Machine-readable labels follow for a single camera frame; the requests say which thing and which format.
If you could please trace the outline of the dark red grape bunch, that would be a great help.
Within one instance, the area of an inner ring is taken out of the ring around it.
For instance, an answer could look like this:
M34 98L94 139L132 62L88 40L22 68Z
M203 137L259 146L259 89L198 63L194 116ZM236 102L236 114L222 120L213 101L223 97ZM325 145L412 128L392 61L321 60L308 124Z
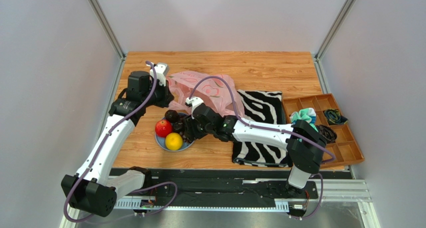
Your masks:
M190 143L190 139L186 136L186 127L184 120L180 119L179 121L172 124L172 131L178 133L185 143Z

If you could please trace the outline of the pink peach-print plastic bag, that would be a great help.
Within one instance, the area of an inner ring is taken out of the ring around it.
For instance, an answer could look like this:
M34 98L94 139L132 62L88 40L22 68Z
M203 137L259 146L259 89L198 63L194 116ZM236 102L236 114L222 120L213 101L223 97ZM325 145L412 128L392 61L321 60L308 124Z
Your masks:
M218 74L218 78L209 78L197 88L196 84L209 75L197 71L182 71L167 76L169 89L174 100L169 104L169 109L190 113L191 109L185 105L193 89L194 96L201 98L206 106L212 108L221 116L238 113L244 116L244 105L240 94L237 92L234 80L227 74Z

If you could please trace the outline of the yellow lemon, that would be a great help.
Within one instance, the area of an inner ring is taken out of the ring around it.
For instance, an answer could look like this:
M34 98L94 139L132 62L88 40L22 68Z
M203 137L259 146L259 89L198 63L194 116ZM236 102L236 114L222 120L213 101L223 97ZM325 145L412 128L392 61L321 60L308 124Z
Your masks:
M184 140L179 133L172 132L165 138L165 147L170 151L178 151L184 144Z

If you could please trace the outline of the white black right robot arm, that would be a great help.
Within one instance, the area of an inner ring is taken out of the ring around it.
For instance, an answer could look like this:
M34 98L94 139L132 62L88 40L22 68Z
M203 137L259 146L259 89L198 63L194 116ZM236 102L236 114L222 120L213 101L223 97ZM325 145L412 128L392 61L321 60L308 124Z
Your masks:
M191 112L184 119L184 135L191 141L213 135L222 142L252 142L286 151L292 161L287 184L303 189L308 179L319 172L327 141L309 123L268 124L221 116L203 102L190 104Z

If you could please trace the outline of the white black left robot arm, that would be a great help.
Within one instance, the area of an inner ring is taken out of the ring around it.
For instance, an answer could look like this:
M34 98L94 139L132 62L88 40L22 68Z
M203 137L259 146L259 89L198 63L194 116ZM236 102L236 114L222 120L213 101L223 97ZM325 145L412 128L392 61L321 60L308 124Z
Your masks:
M75 175L65 175L61 181L66 196L63 213L74 223L93 216L108 216L122 197L155 188L152 173L141 167L131 167L124 174L109 180L110 171L125 140L135 129L146 108L167 107L174 99L164 68L133 71L125 88L109 110L103 134Z

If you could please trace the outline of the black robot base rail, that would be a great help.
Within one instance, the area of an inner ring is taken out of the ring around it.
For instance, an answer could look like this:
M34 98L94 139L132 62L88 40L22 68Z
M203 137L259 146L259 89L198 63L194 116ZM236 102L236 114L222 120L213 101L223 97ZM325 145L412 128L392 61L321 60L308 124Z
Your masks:
M174 182L154 191L155 205L170 202L182 208L274 208L276 199L304 203L318 199L319 188L309 181L304 191L287 193L284 170L152 169L152 184Z

